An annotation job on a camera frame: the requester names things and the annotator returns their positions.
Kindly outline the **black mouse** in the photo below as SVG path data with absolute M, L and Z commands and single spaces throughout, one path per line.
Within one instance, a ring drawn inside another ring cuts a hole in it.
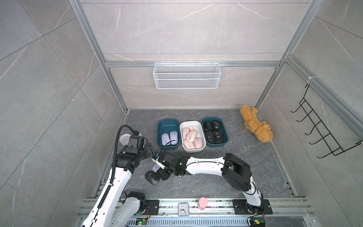
M 223 137 L 222 132 L 219 130 L 213 130 L 212 133 L 213 133 L 214 138 L 216 138 L 216 139 L 220 139 Z
M 224 138 L 217 138 L 217 139 L 215 139 L 215 144 L 222 144 L 222 143 L 224 143 Z
M 218 120 L 213 120 L 213 127 L 214 127 L 214 129 L 215 130 L 220 130 L 221 129 L 221 127 L 222 127 L 222 123 L 220 122 L 220 121 L 218 121 Z
M 204 126 L 207 131 L 213 131 L 215 129 L 215 127 L 211 121 L 206 121 Z
M 159 176 L 154 171 L 147 171 L 145 174 L 145 179 L 152 185 L 157 185 L 160 181 Z
M 212 131 L 206 131 L 206 141 L 210 144 L 215 144 L 215 137 Z

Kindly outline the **purple mouse top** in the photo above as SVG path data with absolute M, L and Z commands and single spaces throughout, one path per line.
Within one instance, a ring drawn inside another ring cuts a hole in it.
M 161 135 L 161 142 L 163 146 L 168 146 L 170 144 L 170 136 L 168 133 L 163 133 Z

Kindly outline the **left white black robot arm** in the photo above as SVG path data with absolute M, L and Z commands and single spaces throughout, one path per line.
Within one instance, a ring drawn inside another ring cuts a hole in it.
M 83 227 L 124 227 L 131 217 L 145 212 L 146 197 L 144 193 L 131 192 L 126 196 L 122 206 L 116 210 L 124 188 L 135 169 L 144 159 L 150 158 L 153 148 L 143 136 L 131 136 L 128 145 L 117 152 L 114 147 L 112 169 L 104 189 L 87 218 Z

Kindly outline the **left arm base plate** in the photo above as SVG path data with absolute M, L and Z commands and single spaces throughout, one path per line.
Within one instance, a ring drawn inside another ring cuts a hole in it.
M 146 200 L 142 205 L 142 215 L 158 215 L 160 200 Z

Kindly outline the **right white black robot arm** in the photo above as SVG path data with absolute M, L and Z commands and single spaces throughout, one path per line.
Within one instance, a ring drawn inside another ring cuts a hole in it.
M 223 177 L 232 188 L 239 190 L 246 198 L 242 209 L 249 214 L 263 214 L 263 194 L 257 189 L 249 164 L 232 153 L 214 159 L 199 159 L 190 156 L 176 157 L 170 153 L 162 153 L 152 160 L 158 167 L 150 170 L 145 179 L 156 185 L 160 180 L 167 180 L 171 175 L 183 177 L 186 174 L 207 174 Z

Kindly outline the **purple mouse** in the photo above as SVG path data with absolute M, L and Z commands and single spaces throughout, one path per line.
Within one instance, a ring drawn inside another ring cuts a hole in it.
M 173 146 L 177 145 L 179 142 L 178 132 L 172 131 L 172 132 L 170 132 L 169 136 L 170 136 L 170 144 Z
M 153 168 L 152 168 L 152 171 L 156 173 L 156 172 L 157 172 L 160 168 L 161 168 L 161 167 L 160 167 L 158 164 L 155 164 L 155 165 L 153 166 Z
M 163 133 L 161 135 L 161 142 L 163 146 L 168 146 L 170 144 L 170 136 L 168 133 Z

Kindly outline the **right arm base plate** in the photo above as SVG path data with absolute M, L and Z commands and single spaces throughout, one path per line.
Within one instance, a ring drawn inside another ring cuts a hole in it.
M 260 206 L 252 206 L 247 200 L 233 200 L 233 208 L 236 215 L 273 214 L 271 205 L 267 199 L 262 199 Z

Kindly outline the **pink mouse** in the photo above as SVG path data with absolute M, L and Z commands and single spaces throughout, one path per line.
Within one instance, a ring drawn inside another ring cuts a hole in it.
M 184 140 L 183 145 L 186 149 L 195 149 L 194 143 L 188 140 Z
M 203 147 L 203 140 L 201 137 L 196 137 L 194 139 L 193 143 L 194 143 L 195 149 L 200 149 Z
M 182 132 L 182 138 L 186 140 L 188 134 L 190 133 L 190 129 L 189 127 L 183 127 L 181 132 Z
M 190 131 L 191 130 L 196 130 L 196 131 L 198 130 L 197 126 L 195 126 L 195 125 L 190 126 L 189 129 L 190 129 Z
M 186 140 L 189 142 L 194 142 L 194 140 L 197 136 L 198 136 L 197 130 L 190 130 L 190 132 L 186 136 Z

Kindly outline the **purple mouse bottom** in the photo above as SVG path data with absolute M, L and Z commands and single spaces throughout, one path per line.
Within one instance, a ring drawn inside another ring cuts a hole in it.
M 173 146 L 177 145 L 179 142 L 178 132 L 172 131 L 172 132 L 170 132 L 169 136 L 170 136 L 170 144 Z

